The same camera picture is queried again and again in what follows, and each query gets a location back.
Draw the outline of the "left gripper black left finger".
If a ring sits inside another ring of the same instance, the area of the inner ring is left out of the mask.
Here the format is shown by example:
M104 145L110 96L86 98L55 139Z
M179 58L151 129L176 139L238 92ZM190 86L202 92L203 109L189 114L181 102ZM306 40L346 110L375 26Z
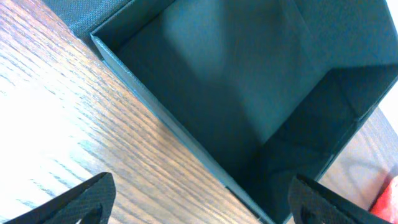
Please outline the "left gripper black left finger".
M107 224L115 198L113 175L102 172L6 224Z

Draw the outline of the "dark green box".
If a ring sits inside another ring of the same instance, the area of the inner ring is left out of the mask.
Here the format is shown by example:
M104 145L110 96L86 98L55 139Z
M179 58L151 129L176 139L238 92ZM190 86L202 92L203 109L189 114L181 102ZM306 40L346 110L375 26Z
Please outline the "dark green box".
M262 222L397 81L385 0L46 0Z

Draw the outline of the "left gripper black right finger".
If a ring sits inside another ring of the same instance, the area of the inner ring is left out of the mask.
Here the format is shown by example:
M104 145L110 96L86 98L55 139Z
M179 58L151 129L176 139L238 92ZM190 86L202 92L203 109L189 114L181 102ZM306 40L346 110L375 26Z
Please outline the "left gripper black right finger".
M293 177L288 202L294 222L298 224L388 224L303 175Z

